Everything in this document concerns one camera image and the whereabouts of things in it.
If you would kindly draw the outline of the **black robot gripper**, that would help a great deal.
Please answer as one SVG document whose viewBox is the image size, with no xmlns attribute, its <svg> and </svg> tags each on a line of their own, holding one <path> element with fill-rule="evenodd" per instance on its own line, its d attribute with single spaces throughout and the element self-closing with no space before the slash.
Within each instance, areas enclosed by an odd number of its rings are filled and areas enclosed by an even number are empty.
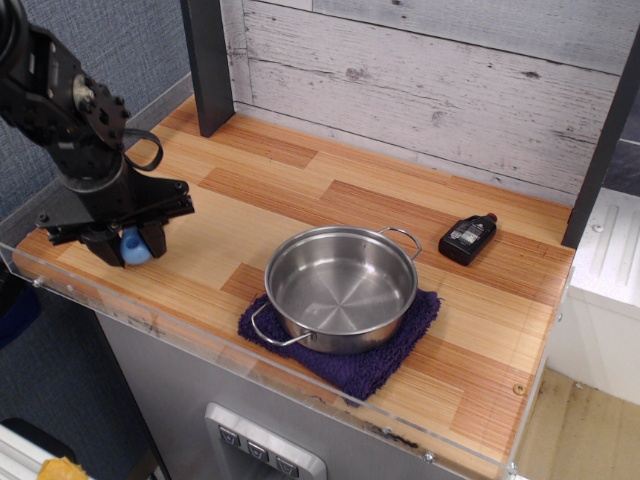
<svg viewBox="0 0 640 480">
<path fill-rule="evenodd" d="M 139 226 L 154 258 L 167 252 L 165 225 L 194 212 L 186 182 L 149 177 L 130 167 L 102 179 L 61 176 L 60 188 L 36 209 L 35 224 L 49 232 L 54 244 L 80 241 L 103 262 L 124 267 L 121 237 L 112 226 Z"/>
</svg>

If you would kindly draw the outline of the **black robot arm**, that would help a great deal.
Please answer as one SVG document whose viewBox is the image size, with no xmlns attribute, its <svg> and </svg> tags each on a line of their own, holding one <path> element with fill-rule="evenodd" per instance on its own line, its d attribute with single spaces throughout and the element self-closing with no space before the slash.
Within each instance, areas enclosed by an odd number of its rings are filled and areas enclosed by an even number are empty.
<svg viewBox="0 0 640 480">
<path fill-rule="evenodd" d="M 158 144 L 126 123 L 123 98 L 86 75 L 18 1 L 1 4 L 1 117 L 53 159 L 62 192 L 36 220 L 54 245 L 77 241 L 110 266 L 139 265 L 167 251 L 164 227 L 193 213 L 186 182 L 151 176 L 164 152 L 132 161 L 124 140 Z"/>
</svg>

